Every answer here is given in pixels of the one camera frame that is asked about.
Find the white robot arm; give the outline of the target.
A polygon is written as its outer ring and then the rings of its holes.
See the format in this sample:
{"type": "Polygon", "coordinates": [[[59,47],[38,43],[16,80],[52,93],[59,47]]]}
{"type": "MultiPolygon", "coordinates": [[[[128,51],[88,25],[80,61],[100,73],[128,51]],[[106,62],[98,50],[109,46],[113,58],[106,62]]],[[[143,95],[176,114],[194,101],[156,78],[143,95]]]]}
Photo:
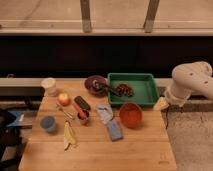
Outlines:
{"type": "Polygon", "coordinates": [[[213,68],[208,62],[198,61],[177,65],[172,70],[172,83],[153,109],[161,111],[170,105],[182,107],[193,92],[199,92],[213,101],[213,68]]]}

